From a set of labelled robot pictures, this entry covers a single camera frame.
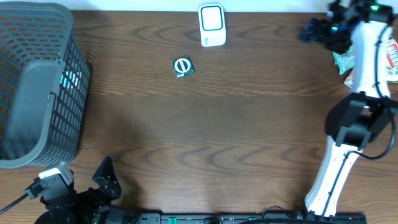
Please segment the teal wet wipes pack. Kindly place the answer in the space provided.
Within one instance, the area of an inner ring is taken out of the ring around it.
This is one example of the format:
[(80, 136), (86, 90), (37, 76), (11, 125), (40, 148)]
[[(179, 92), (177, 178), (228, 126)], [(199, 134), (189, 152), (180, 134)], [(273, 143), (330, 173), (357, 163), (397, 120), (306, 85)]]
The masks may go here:
[(340, 75), (354, 67), (354, 51), (352, 46), (343, 54), (333, 52), (333, 58)]

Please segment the small orange snack packet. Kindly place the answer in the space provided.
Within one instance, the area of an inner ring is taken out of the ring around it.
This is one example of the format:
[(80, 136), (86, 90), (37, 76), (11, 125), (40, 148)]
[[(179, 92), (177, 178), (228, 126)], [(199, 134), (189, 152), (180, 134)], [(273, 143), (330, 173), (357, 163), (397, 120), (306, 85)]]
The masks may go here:
[(349, 74), (346, 76), (344, 80), (344, 85), (346, 85), (349, 88), (352, 88), (353, 86), (353, 78), (354, 78), (354, 70), (350, 71)]

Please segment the green round-label ointment box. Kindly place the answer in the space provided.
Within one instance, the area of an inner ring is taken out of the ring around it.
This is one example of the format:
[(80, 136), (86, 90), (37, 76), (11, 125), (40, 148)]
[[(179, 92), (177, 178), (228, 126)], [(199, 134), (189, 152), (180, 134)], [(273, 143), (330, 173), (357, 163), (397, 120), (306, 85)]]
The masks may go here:
[(188, 55), (173, 60), (172, 67), (177, 78), (184, 78), (195, 73), (195, 67)]

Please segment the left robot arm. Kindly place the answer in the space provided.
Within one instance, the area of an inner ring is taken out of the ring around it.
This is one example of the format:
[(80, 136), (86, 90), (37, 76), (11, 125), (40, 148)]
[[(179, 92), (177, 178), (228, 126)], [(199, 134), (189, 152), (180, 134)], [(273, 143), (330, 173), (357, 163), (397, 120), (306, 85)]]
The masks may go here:
[(112, 204), (121, 197), (121, 186), (116, 177), (113, 162), (105, 157), (92, 180), (98, 188), (84, 192), (75, 190), (75, 176), (68, 165), (60, 162), (39, 174), (40, 202), (47, 211), (37, 223), (135, 223), (134, 212), (123, 210)]

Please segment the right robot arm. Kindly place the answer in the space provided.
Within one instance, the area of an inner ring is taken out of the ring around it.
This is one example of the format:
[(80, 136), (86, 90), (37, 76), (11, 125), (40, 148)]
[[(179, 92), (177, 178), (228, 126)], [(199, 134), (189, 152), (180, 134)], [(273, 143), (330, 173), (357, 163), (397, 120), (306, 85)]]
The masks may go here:
[(304, 200), (305, 218), (332, 222), (336, 204), (351, 168), (382, 130), (391, 126), (386, 156), (396, 142), (397, 102), (387, 81), (387, 42), (396, 19), (392, 6), (377, 1), (339, 1), (328, 6), (326, 19), (313, 18), (300, 33), (304, 42), (316, 41), (328, 50), (354, 53), (354, 77), (348, 96), (329, 111), (325, 121), (326, 151), (315, 182)]

